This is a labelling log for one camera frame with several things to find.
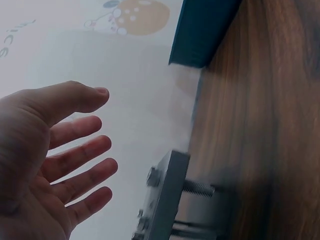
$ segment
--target threaded rod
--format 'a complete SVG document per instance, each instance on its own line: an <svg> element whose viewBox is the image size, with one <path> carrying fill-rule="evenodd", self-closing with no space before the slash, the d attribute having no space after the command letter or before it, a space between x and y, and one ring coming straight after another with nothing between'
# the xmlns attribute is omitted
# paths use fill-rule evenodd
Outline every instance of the threaded rod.
<svg viewBox="0 0 320 240"><path fill-rule="evenodd" d="M215 192L215 188L203 183L198 183L190 180L185 180L183 184L183 191L191 194L196 194L211 198Z"/></svg>
<svg viewBox="0 0 320 240"><path fill-rule="evenodd" d="M217 239L217 235L214 233L194 232L194 231L180 230L175 228L172 229L171 235L179 238L187 238L187 239L201 239L201 240Z"/></svg>

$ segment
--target finger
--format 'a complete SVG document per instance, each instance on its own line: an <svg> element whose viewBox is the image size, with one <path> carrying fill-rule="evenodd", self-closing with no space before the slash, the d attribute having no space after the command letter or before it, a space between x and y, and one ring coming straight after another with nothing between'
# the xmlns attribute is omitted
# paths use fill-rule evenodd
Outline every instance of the finger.
<svg viewBox="0 0 320 240"><path fill-rule="evenodd" d="M22 90L6 98L39 117L49 127L74 112L91 113L102 107L108 99L106 88L92 88L75 81Z"/></svg>
<svg viewBox="0 0 320 240"><path fill-rule="evenodd" d="M88 171L53 185L53 193L61 202L68 204L111 177L117 170L117 162L107 158Z"/></svg>
<svg viewBox="0 0 320 240"><path fill-rule="evenodd" d="M41 174L52 183L100 156L111 148L111 140L98 136L82 146L77 146L58 155L48 156L41 166Z"/></svg>
<svg viewBox="0 0 320 240"><path fill-rule="evenodd" d="M50 129L49 149L55 149L73 140L89 136L102 127L97 116L87 116L74 121L60 122Z"/></svg>
<svg viewBox="0 0 320 240"><path fill-rule="evenodd" d="M66 209L71 220L72 228L100 211L112 198L112 191L102 187L85 199L68 206Z"/></svg>

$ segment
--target metal rod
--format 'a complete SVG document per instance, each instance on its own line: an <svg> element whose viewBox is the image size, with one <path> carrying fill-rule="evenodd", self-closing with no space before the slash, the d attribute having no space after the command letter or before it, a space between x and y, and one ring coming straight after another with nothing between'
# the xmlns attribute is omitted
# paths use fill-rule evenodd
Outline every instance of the metal rod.
<svg viewBox="0 0 320 240"><path fill-rule="evenodd" d="M191 228L208 229L208 230L215 229L214 226L204 225L204 224L195 223L195 222L185 222L185 221L174 220L174 223L178 224L178 225L184 225L187 227L191 227Z"/></svg>
<svg viewBox="0 0 320 240"><path fill-rule="evenodd" d="M201 240L217 239L217 235L215 233L195 232L195 231L180 230L175 228L172 229L171 235L179 238L187 238L187 239L201 239Z"/></svg>

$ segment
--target fingernail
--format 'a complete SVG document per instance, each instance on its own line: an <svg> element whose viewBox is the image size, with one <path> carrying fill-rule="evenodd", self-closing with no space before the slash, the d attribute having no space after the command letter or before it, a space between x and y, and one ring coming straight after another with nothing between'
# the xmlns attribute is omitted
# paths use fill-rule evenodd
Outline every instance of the fingernail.
<svg viewBox="0 0 320 240"><path fill-rule="evenodd" d="M97 90L101 94L107 94L108 90L104 87L95 87L95 90Z"/></svg>

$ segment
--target wooden surface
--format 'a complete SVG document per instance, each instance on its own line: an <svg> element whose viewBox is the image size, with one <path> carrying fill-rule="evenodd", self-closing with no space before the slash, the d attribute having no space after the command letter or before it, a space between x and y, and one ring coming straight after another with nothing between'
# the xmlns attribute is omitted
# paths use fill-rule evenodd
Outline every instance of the wooden surface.
<svg viewBox="0 0 320 240"><path fill-rule="evenodd" d="M319 0L243 0L203 75L189 152L190 178L234 191L230 239L320 239ZM183 196L178 216L219 218L206 204Z"/></svg>

